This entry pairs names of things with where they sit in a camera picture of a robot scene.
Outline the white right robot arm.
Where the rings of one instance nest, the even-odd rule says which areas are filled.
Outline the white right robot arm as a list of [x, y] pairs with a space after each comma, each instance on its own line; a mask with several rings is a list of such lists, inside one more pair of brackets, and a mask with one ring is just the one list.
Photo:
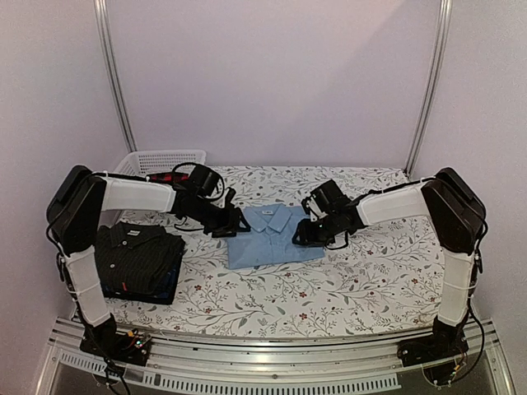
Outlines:
[[476, 193], [452, 168], [394, 187], [345, 195], [334, 180], [314, 189], [301, 202], [307, 218], [292, 236], [295, 245], [328, 247], [382, 222], [425, 216], [431, 222], [445, 259], [437, 321], [456, 327], [469, 312], [476, 276], [482, 271], [480, 244], [488, 231], [487, 211]]

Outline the light blue long sleeve shirt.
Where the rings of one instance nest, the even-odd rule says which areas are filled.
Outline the light blue long sleeve shirt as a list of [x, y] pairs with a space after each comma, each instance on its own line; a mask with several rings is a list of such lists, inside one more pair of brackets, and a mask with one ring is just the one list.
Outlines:
[[321, 247], [304, 247], [292, 243], [298, 223], [309, 217], [300, 206], [282, 203], [246, 207], [243, 215], [250, 225], [249, 232], [241, 232], [227, 240], [227, 266], [231, 270], [303, 263], [321, 259]]

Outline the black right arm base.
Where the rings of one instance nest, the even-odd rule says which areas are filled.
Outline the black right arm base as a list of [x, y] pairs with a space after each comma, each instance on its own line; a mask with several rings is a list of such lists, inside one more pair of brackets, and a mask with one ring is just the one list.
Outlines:
[[401, 341], [397, 347], [397, 357], [404, 367], [448, 359], [447, 363], [424, 369], [425, 379], [436, 386], [454, 381], [469, 350], [464, 324], [451, 327], [438, 318], [434, 320], [431, 335]]

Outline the black pinstriped shirt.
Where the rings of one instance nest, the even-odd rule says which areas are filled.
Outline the black pinstriped shirt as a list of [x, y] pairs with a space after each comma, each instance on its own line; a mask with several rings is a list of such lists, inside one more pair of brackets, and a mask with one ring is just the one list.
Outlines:
[[185, 242], [161, 225], [119, 222], [101, 226], [96, 234], [95, 260], [103, 285], [112, 290], [151, 294], [164, 275], [181, 266]]

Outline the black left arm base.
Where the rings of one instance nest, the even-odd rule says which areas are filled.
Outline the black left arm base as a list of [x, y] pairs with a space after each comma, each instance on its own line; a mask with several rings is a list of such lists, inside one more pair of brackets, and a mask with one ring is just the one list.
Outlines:
[[152, 348], [152, 336], [136, 328], [119, 332], [114, 317], [93, 326], [81, 319], [84, 335], [80, 350], [107, 360], [146, 366]]

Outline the dark blue shirt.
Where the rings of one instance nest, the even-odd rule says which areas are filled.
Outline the dark blue shirt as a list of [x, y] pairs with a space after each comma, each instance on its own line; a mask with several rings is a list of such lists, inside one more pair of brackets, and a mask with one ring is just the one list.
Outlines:
[[112, 290], [103, 285], [102, 290], [106, 298], [130, 300], [148, 304], [172, 304], [180, 275], [180, 265], [175, 264], [162, 278], [151, 294], [134, 293], [128, 290]]

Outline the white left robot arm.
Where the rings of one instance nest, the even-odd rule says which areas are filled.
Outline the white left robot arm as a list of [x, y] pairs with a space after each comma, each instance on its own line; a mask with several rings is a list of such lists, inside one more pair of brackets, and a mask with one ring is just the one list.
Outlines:
[[46, 236], [65, 261], [70, 286], [83, 324], [95, 328], [91, 344], [105, 357], [123, 348], [119, 334], [104, 326], [113, 321], [106, 306], [96, 270], [95, 244], [104, 211], [155, 211], [197, 221], [213, 238], [234, 237], [250, 231], [250, 224], [225, 191], [222, 206], [212, 201], [212, 190], [221, 176], [205, 165], [195, 165], [187, 179], [169, 182], [151, 177], [94, 172], [74, 166], [55, 193], [46, 211]]

